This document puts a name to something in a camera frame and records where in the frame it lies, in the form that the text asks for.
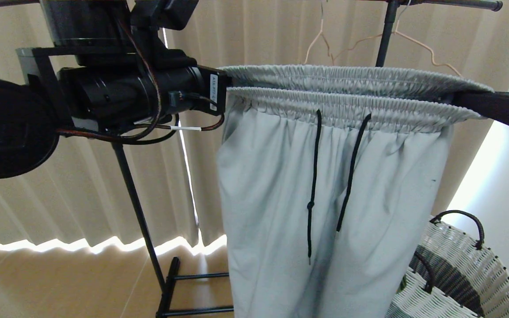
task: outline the elastic waistband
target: elastic waistband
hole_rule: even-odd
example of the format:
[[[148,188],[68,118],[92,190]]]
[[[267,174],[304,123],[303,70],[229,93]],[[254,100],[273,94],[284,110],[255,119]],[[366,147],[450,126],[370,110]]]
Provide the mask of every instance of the elastic waistband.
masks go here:
[[[472,80],[389,67],[263,65],[223,67],[235,87],[261,87],[440,101],[455,92],[493,92]]]
[[[239,99],[229,103],[229,111],[252,107],[261,113],[315,123],[315,111],[319,109],[323,125],[342,129],[360,127],[368,114],[372,115],[368,130],[388,133],[434,133],[459,121],[482,118],[463,107],[389,97],[257,87],[228,88],[228,93]]]

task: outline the woven basket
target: woven basket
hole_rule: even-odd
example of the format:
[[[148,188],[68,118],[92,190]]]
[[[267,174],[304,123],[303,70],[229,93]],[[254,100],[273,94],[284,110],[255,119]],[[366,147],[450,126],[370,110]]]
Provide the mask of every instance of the woven basket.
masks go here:
[[[416,270],[408,267],[406,287],[396,294],[384,318],[472,318],[477,317],[465,306],[457,303],[439,288],[435,288],[433,269],[417,251],[414,260],[422,263],[427,280]]]
[[[479,240],[441,221],[444,215],[460,213],[475,221]],[[484,245],[479,219],[463,211],[446,211],[430,220],[416,253],[435,273],[434,286],[485,318],[509,318],[509,273],[499,258]],[[410,268],[426,278],[428,272],[417,257]],[[437,317],[426,315],[419,317]]]

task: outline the curtain pleat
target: curtain pleat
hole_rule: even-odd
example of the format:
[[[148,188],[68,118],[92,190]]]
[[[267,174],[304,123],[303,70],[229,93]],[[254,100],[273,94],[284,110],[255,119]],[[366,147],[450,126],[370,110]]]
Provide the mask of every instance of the curtain pleat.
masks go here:
[[[200,64],[221,67],[238,64],[298,64],[319,32],[323,4],[324,32],[330,52],[337,56],[359,39],[382,33],[386,4],[359,0],[212,0],[200,1],[186,29],[168,31],[171,48],[183,49]],[[450,63],[466,78],[509,88],[509,0],[499,12],[435,4],[410,6],[399,26],[436,52],[436,62]],[[338,66],[374,66],[380,38],[361,42],[343,52]],[[331,65],[327,46],[319,39],[308,64]],[[400,36],[392,36],[386,66],[416,68],[453,74],[431,64],[430,53]],[[213,119],[185,114],[186,125]],[[491,121],[456,125],[455,137],[434,211],[444,210],[466,173]],[[219,233],[220,204],[213,169],[220,133],[184,133],[190,160],[192,189],[204,242]]]
[[[52,46],[38,4],[0,8],[0,78],[23,84],[16,48]],[[76,67],[73,57],[52,57],[55,70]],[[159,137],[165,132],[154,132]],[[157,145],[125,146],[155,245],[178,236],[198,243],[198,227],[178,135]],[[109,143],[61,137],[39,168],[0,180],[0,243],[81,238],[93,246],[112,236],[142,237],[115,153]]]

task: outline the white label sticker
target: white label sticker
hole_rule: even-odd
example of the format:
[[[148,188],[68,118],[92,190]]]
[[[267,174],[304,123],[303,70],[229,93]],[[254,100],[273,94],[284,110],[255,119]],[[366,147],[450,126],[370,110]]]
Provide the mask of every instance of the white label sticker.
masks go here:
[[[210,88],[209,88],[209,98],[217,103],[217,88],[219,86],[219,76],[217,74],[211,74],[210,76]],[[217,106],[214,104],[210,104],[209,107],[212,111],[217,111]]]

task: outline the black circular disc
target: black circular disc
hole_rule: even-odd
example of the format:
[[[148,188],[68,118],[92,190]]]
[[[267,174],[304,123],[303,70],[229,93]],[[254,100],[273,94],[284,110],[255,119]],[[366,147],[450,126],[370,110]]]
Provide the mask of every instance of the black circular disc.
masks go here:
[[[0,80],[0,179],[31,171],[56,149],[50,112],[28,88]]]

